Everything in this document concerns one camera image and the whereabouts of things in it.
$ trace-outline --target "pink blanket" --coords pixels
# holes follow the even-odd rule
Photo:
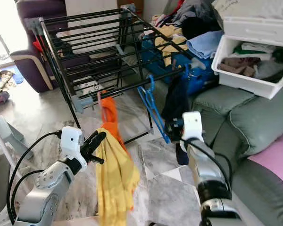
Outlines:
[[[267,149],[249,159],[266,167],[283,181],[283,135]]]

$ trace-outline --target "green sofa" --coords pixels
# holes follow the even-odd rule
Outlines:
[[[238,198],[265,226],[283,226],[283,181],[247,159],[283,134],[283,88],[268,100],[218,86],[199,94],[192,110],[201,113],[205,142],[230,159]]]

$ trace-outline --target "metal bar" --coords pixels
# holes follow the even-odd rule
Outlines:
[[[131,76],[131,75],[135,75],[135,74],[136,74],[136,73],[134,72],[134,73],[131,73],[131,74],[126,74],[126,75],[124,75],[123,77]],[[109,80],[106,80],[106,81],[101,81],[101,82],[96,83],[96,84],[93,84],[93,85],[91,85],[91,86],[86,86],[86,87],[84,87],[84,88],[75,89],[75,91],[77,92],[77,91],[80,91],[80,90],[83,90],[83,89],[90,88],[90,87],[92,87],[92,86],[101,85],[101,84],[104,84],[104,83],[107,83],[107,82],[110,82],[110,81],[114,81],[114,80],[117,80],[117,79],[118,79],[118,78],[116,77],[116,78],[109,79]]]
[[[157,37],[160,37],[159,35],[158,36],[154,36],[154,37],[152,37],[152,38],[145,38],[145,39],[143,39],[143,40],[151,40],[151,39],[154,39],[154,38],[157,38]],[[78,65],[78,66],[74,66],[74,67],[69,67],[69,68],[66,68],[66,71],[70,71],[70,70],[76,70],[76,69],[79,69],[79,68],[85,68],[85,67],[87,67],[87,66],[89,66],[89,65],[92,65],[94,62],[91,62],[91,63],[87,63],[87,64],[83,64],[83,65]]]
[[[137,49],[137,44],[136,44],[135,35],[132,34],[132,37],[133,37],[133,41],[134,41],[134,48],[135,48],[135,52],[136,52],[137,61],[138,61],[138,62],[141,62],[140,55],[139,55],[138,49]],[[144,77],[143,77],[143,72],[142,72],[142,66],[141,66],[140,64],[139,64],[139,71],[140,71],[141,80],[143,80]],[[150,128],[152,129],[152,128],[153,128],[152,119],[151,119],[151,114],[150,114],[150,112],[149,112],[148,109],[147,109],[147,113],[148,113],[148,119],[149,119]]]
[[[130,142],[132,142],[132,141],[135,141],[136,139],[138,139],[138,138],[140,138],[140,137],[143,137],[143,136],[145,136],[145,135],[147,135],[147,134],[149,134],[149,132],[144,132],[144,133],[142,133],[142,134],[140,134],[140,135],[137,135],[137,136],[135,136],[135,137],[133,137],[133,138],[131,138],[131,139],[129,139],[129,140],[126,140],[126,141],[124,142],[124,144],[126,145],[126,144],[128,144],[128,143],[130,143]]]
[[[111,36],[111,37],[105,37],[105,38],[96,39],[96,40],[83,41],[83,42],[80,42],[80,43],[69,44],[69,45],[67,45],[67,46],[65,46],[65,47],[61,47],[60,49],[69,48],[69,47],[74,47],[74,46],[81,46],[81,45],[85,45],[85,44],[89,44],[89,43],[93,43],[93,42],[98,42],[98,41],[109,40],[109,39],[113,39],[113,41],[116,41],[116,40],[114,39],[114,37]],[[96,43],[96,44],[91,45],[91,46],[99,46],[99,45],[101,45],[101,44],[102,44],[102,42],[101,42],[101,43]]]
[[[90,66],[88,66],[88,67],[89,67],[90,69],[98,70],[98,69],[100,69],[100,68],[102,68],[102,67],[107,67],[107,66],[109,66],[109,65],[113,65],[113,63],[112,63],[112,64],[101,64],[101,65],[96,66],[96,67],[93,67],[92,65],[90,65]]]
[[[141,25],[141,24],[143,24],[143,23],[138,22],[138,23],[135,23],[134,26]],[[105,32],[105,31],[109,31],[109,30],[117,29],[117,28],[120,28],[120,26],[109,27],[109,28],[100,29],[100,30],[91,31],[91,32],[83,32],[83,33],[79,33],[79,34],[72,34],[72,35],[63,36],[63,37],[60,37],[60,38],[52,38],[51,40],[68,39],[68,38],[78,37],[78,36],[82,36],[82,35],[86,35],[86,34],[94,34],[94,33],[98,33],[98,32]]]
[[[62,41],[62,43],[68,43],[70,41],[77,41],[77,40],[82,40],[82,39],[89,39],[89,38],[93,38],[93,37],[97,37],[97,36],[101,36],[101,35],[105,35],[105,34],[113,34],[113,33],[117,32],[117,31],[118,30],[114,30],[114,31],[111,31],[111,32],[95,34],[95,35],[92,35],[92,36],[84,36],[84,37],[77,38],[77,39],[69,39],[69,40],[66,40],[66,41]]]
[[[47,61],[49,62],[49,65],[50,65],[50,68],[52,70],[52,73],[53,73],[53,75],[55,76],[55,78],[56,78],[56,80],[58,82],[58,86],[59,86],[59,88],[61,90],[61,93],[62,93],[62,95],[63,95],[63,97],[64,97],[64,99],[65,99],[65,101],[66,101],[66,103],[67,103],[67,105],[68,105],[68,107],[70,109],[70,112],[71,112],[71,114],[72,114],[72,116],[74,118],[76,126],[78,128],[81,128],[79,120],[78,120],[78,118],[77,118],[77,116],[76,116],[76,114],[75,114],[75,112],[74,112],[74,110],[72,108],[72,104],[71,104],[71,101],[69,99],[67,90],[64,87],[64,82],[63,82],[62,78],[60,78],[60,75],[59,75],[58,71],[56,70],[56,68],[54,66],[54,63],[52,61],[52,58],[49,56],[49,54],[47,52],[47,50],[49,49],[49,46],[48,46],[47,42],[46,41],[43,42],[38,35],[36,37],[37,37],[37,40],[38,40],[39,44],[41,45],[41,48],[43,50],[43,53],[45,54],[45,57],[47,58]]]
[[[68,78],[66,77],[66,73],[64,71],[63,65],[58,60],[59,57],[58,57],[57,53],[54,51],[54,49],[53,49],[53,44],[52,44],[52,42],[50,40],[50,36],[48,34],[48,31],[46,29],[44,21],[40,21],[40,24],[41,24],[41,27],[43,29],[44,37],[45,37],[46,42],[48,44],[48,47],[49,47],[49,49],[51,51],[52,57],[53,57],[54,61],[56,62],[57,66],[58,66],[58,68],[59,68],[59,70],[61,72],[62,78],[65,81],[65,83],[66,83],[66,85],[67,85],[67,87],[69,89],[70,94],[73,96],[73,95],[75,95],[75,90],[71,86],[70,81],[68,80]]]
[[[163,78],[168,77],[168,76],[176,75],[176,74],[178,74],[180,72],[183,72],[184,70],[185,70],[185,67],[182,67],[182,68],[176,69],[174,71],[168,72],[166,74],[154,77],[154,80],[157,81],[157,80],[163,79]],[[144,81],[136,82],[134,84],[131,84],[131,85],[128,85],[128,86],[125,86],[125,87],[121,87],[121,88],[115,89],[113,91],[109,91],[109,92],[103,93],[103,94],[101,94],[101,97],[102,98],[106,98],[106,97],[110,97],[112,95],[117,95],[117,94],[125,92],[127,90],[130,90],[130,89],[133,89],[133,88],[136,88],[136,87],[139,87],[139,86],[146,85],[146,84],[148,84],[150,82],[151,82],[150,78],[147,78]]]
[[[110,51],[110,50],[116,50],[116,47],[111,46],[111,47],[101,48],[101,49],[97,49],[97,50],[93,50],[93,51],[89,51],[89,52],[85,52],[85,53],[75,54],[73,56],[60,57],[60,60],[64,61],[64,60],[74,59],[74,58],[78,58],[78,57],[82,57],[82,56],[88,56],[88,55],[92,55],[92,54],[96,54],[96,53],[107,52],[107,51]]]
[[[146,21],[144,21],[143,19],[141,19],[138,15],[136,15],[134,12],[132,12],[130,9],[127,9],[127,11],[129,11],[133,16],[135,16],[139,21],[143,22],[143,24],[150,26],[152,28],[152,30],[156,33],[156,34],[160,34],[161,37],[164,40],[170,40],[167,36],[165,36],[163,33],[161,33],[159,30],[157,30],[154,26],[152,26],[151,24],[147,23]],[[184,54],[188,59],[191,59],[192,57],[190,56],[190,54],[188,54],[186,51],[184,51],[181,47],[179,47],[177,44],[175,44],[172,40],[170,40],[171,45],[177,49],[180,53]]]
[[[123,29],[123,35],[126,35],[128,33],[128,27],[129,27],[129,19],[126,19],[124,21],[126,27]],[[122,36],[121,37],[121,45],[125,45],[126,44],[126,40],[127,40],[127,35],[126,36]]]
[[[172,54],[170,55],[167,55],[167,56],[163,56],[159,59],[155,59],[155,60],[151,60],[151,61],[148,61],[148,62],[145,62],[145,63],[142,63],[142,65],[147,65],[147,64],[150,64],[150,63],[153,63],[153,62],[156,62],[158,60],[161,60],[161,59],[165,59],[165,58],[168,58],[168,57],[171,57]],[[77,85],[81,85],[81,84],[84,84],[84,83],[87,83],[87,82],[90,82],[90,81],[94,81],[94,80],[98,80],[98,79],[101,79],[101,78],[105,78],[109,75],[112,75],[112,74],[115,74],[117,72],[123,72],[123,71],[126,71],[126,70],[129,70],[129,69],[132,69],[132,68],[135,68],[135,67],[138,67],[139,64],[136,64],[136,65],[133,65],[133,66],[128,66],[124,69],[119,69],[119,70],[116,70],[116,71],[112,71],[112,72],[108,72],[108,73],[105,73],[105,74],[101,74],[97,77],[92,77],[92,78],[89,78],[89,79],[85,79],[85,80],[81,80],[81,81],[77,81],[77,82],[73,82],[73,86],[77,86]]]
[[[94,12],[94,13],[78,14],[78,15],[74,15],[74,16],[60,16],[60,17],[45,19],[44,22],[47,24],[47,23],[51,23],[51,22],[59,22],[61,20],[65,20],[65,19],[79,19],[79,18],[86,17],[86,16],[97,16],[97,15],[101,15],[101,14],[122,12],[122,11],[123,11],[122,9],[117,8],[117,9],[110,9],[110,10]]]
[[[136,16],[128,17],[128,19],[133,19],[133,18],[136,18]],[[74,27],[60,28],[60,29],[55,29],[55,30],[49,30],[48,33],[65,32],[65,31],[72,31],[72,30],[82,29],[82,28],[86,28],[86,27],[100,26],[100,25],[104,25],[104,24],[113,24],[113,23],[120,22],[122,20],[124,20],[124,19],[121,18],[121,19],[97,22],[97,23],[93,23],[93,24],[84,24],[84,25],[78,25],[78,26],[74,26]]]
[[[115,40],[105,41],[105,42],[101,42],[101,43],[99,43],[99,44],[94,44],[94,45],[89,45],[89,46],[84,46],[84,47],[73,48],[72,50],[78,50],[78,49],[83,49],[83,48],[89,48],[89,47],[98,46],[98,45],[107,44],[107,43],[112,43],[112,42],[115,42]]]
[[[143,31],[148,31],[148,30],[151,30],[151,29],[148,28],[148,29],[138,30],[136,32],[130,32],[130,33],[127,33],[127,34],[122,34],[122,35],[112,35],[112,36],[104,37],[104,38],[101,38],[101,39],[95,39],[95,40],[90,40],[90,41],[78,42],[78,43],[75,43],[75,44],[72,44],[72,45],[67,45],[65,48],[73,47],[73,46],[81,46],[81,45],[84,45],[84,44],[89,44],[89,43],[93,43],[93,42],[103,41],[103,40],[107,40],[107,39],[114,39],[114,38],[118,38],[120,36],[129,35],[129,34],[135,34],[135,33],[138,33],[138,32],[143,32]]]
[[[64,22],[71,23],[71,22],[80,21],[80,20],[90,20],[94,18],[99,18],[99,17],[104,17],[104,16],[113,16],[113,15],[119,15],[119,14],[125,14],[125,13],[128,13],[128,12],[122,11],[122,12],[115,12],[115,13],[106,13],[106,14],[101,14],[97,16],[86,16],[86,17],[77,18],[77,19],[64,19],[64,20],[58,20],[55,22],[49,22],[49,23],[46,23],[46,25],[59,24],[59,23],[64,23]]]
[[[82,79],[82,78],[84,78],[84,77],[86,77],[86,76],[97,76],[97,75],[100,75],[100,74],[102,74],[102,73],[105,73],[105,72],[110,72],[111,70],[116,70],[116,69],[118,69],[119,68],[119,65],[115,65],[114,67],[109,67],[109,68],[107,68],[107,69],[105,69],[105,70],[102,70],[102,71],[100,71],[100,72],[95,72],[95,73],[93,73],[93,74],[88,74],[88,75],[86,75],[85,73],[83,74],[83,75],[70,75],[70,76],[68,76],[68,78],[72,81],[72,82],[74,82],[75,80],[78,80],[78,79]]]
[[[121,39],[122,39],[121,34],[123,34],[124,25],[126,26],[125,20],[122,21],[122,22],[120,22],[120,25],[121,25],[121,26],[120,26],[120,28],[118,29],[119,38],[117,39],[117,43],[118,43],[118,44],[123,44],[122,41],[121,41]],[[123,61],[122,61],[121,59],[118,59],[118,60],[117,60],[117,64],[118,64],[119,67],[121,68],[121,67],[122,67],[122,64],[123,64]],[[121,79],[121,77],[122,77],[122,73],[121,73],[121,72],[118,72],[118,73],[117,73],[117,86],[118,86],[118,84],[119,84],[119,80]]]
[[[103,87],[102,89],[93,91],[93,92],[88,93],[88,94],[81,95],[81,96],[79,96],[79,98],[82,99],[82,98],[85,98],[86,96],[92,97],[92,96],[94,96],[94,95],[97,95],[98,92],[101,92],[101,91],[104,91],[104,90],[106,90],[106,91],[107,91],[107,90],[113,90],[114,87],[115,87],[114,85],[113,85],[113,86]]]
[[[112,60],[118,60],[118,59],[121,59],[123,57],[132,56],[132,55],[135,55],[135,54],[139,54],[139,53],[142,53],[142,52],[147,52],[147,51],[150,51],[150,50],[153,50],[153,49],[156,49],[156,48],[160,48],[160,47],[163,47],[163,46],[168,46],[168,45],[170,45],[170,43],[161,44],[161,45],[158,45],[158,46],[156,46],[154,48],[146,48],[146,49],[143,49],[143,50],[141,50],[139,52],[127,53],[127,54],[124,54],[124,55],[121,55],[121,56],[113,56],[113,57],[110,57],[110,58],[107,58],[107,59],[102,59],[102,60],[99,60],[99,61],[87,63],[87,64],[82,65],[82,66],[77,66],[76,68],[84,68],[84,67],[86,67],[88,65],[102,64],[102,63],[105,63],[105,62],[109,62],[109,61],[112,61]],[[87,73],[87,72],[90,72],[90,71],[92,71],[92,70],[89,69],[89,70],[84,70],[84,71],[78,71],[78,72],[68,73],[67,75],[70,76],[70,75],[74,75],[74,74],[77,74],[77,73]]]
[[[115,96],[112,96],[112,97],[115,98],[115,97],[119,97],[119,96],[122,96],[122,95],[123,95],[123,93],[118,94],[118,95],[115,95]],[[93,102],[94,102],[93,105],[98,105],[98,104],[99,104],[97,98],[93,98]]]

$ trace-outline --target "yellow cloth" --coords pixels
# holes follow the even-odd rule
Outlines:
[[[172,41],[175,44],[180,44],[180,43],[183,43],[184,41],[186,41],[186,38],[184,36],[182,36],[183,31],[182,31],[181,28],[176,28],[173,25],[170,25],[170,26],[164,25],[162,28],[159,28],[158,30],[160,32],[162,32],[167,37],[171,37],[172,35],[175,34],[173,36],[173,39],[172,39]],[[161,37],[158,37],[158,38],[155,39],[155,46],[162,45],[162,44],[165,44],[165,43],[167,43],[167,41],[164,40]],[[181,47],[183,50],[187,50],[188,49],[186,44],[179,45],[179,47]],[[178,52],[178,50],[175,49],[171,45],[162,46],[162,47],[159,47],[158,49],[160,51],[162,51],[162,56],[163,57],[170,55],[172,52]],[[165,66],[166,67],[171,65],[171,57],[164,58],[164,62],[165,62]]]
[[[133,192],[140,175],[134,162],[119,142],[104,129],[106,138],[97,149],[104,164],[96,165],[97,192],[101,226],[126,226],[127,210],[133,209]]]

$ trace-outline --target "orange cloth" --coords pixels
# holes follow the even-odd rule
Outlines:
[[[103,125],[102,128],[108,130],[115,139],[118,140],[122,148],[128,153],[123,140],[118,133],[117,129],[117,107],[115,101],[112,97],[107,97],[100,100],[100,105],[102,108],[102,121]]]

